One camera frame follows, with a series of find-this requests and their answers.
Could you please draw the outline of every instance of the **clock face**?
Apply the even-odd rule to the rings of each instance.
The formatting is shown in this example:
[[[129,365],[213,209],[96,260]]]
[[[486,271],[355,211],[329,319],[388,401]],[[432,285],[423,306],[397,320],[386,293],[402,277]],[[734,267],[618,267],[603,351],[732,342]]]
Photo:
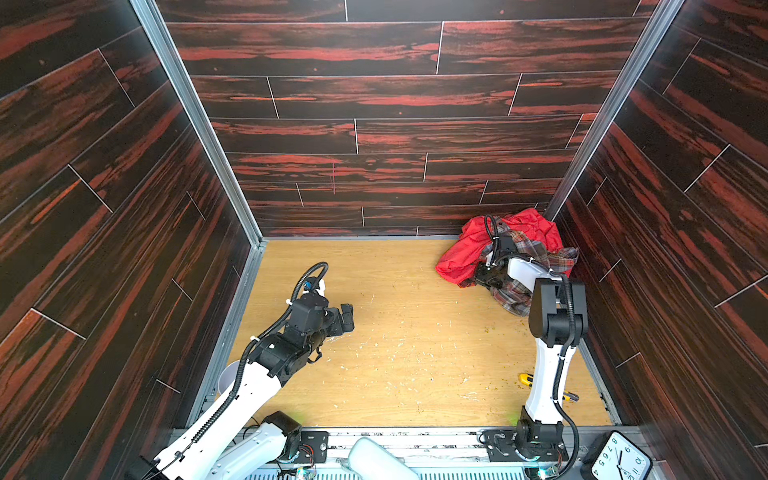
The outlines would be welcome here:
[[[597,480],[645,480],[650,471],[650,458],[619,432],[611,433],[591,474]]]

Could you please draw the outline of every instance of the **red cloth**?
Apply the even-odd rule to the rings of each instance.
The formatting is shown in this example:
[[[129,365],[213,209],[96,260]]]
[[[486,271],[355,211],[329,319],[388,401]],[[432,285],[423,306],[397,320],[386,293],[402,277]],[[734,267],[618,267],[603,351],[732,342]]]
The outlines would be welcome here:
[[[475,274],[475,267],[480,260],[482,249],[491,243],[483,220],[484,217],[480,216],[467,222],[456,245],[440,258],[435,270],[441,277],[451,283],[459,284]],[[529,239],[542,242],[548,252],[555,252],[563,247],[558,226],[542,217],[533,208],[523,210],[516,215],[501,217],[501,220],[513,230],[525,233]]]

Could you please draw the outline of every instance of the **clothing pile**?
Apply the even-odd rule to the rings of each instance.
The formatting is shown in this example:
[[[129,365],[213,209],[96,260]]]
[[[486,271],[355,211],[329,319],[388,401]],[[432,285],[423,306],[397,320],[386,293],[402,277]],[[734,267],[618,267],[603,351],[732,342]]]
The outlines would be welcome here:
[[[558,226],[533,208],[516,215],[494,217],[499,236],[509,236],[518,253],[548,266],[556,273],[571,274],[578,260],[578,249],[563,247]],[[456,245],[442,256],[435,268],[437,273],[460,287],[475,285],[475,269],[491,252],[492,239],[486,230],[485,218],[472,218],[462,229]],[[506,277],[501,288],[489,288],[491,295],[507,311],[527,316],[531,309],[531,291],[517,280]]]

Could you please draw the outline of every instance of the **wood panel wall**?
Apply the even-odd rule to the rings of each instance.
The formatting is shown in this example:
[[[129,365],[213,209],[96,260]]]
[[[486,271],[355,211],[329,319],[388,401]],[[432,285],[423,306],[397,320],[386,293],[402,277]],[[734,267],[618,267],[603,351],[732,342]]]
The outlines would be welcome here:
[[[668,478],[768,478],[767,18],[688,0],[558,218]]]
[[[267,236],[544,210],[654,2],[158,0]]]
[[[0,6],[0,478],[183,426],[250,251],[127,0]]]

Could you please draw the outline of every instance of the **yellow box cutter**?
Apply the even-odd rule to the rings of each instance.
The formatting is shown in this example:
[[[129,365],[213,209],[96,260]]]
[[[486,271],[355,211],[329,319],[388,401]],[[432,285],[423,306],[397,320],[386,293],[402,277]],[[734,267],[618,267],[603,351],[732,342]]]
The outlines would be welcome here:
[[[520,382],[523,385],[527,385],[528,387],[533,385],[533,375],[530,373],[521,373],[520,374]],[[563,399],[568,400],[569,402],[576,403],[578,402],[578,395],[571,392],[563,392]]]

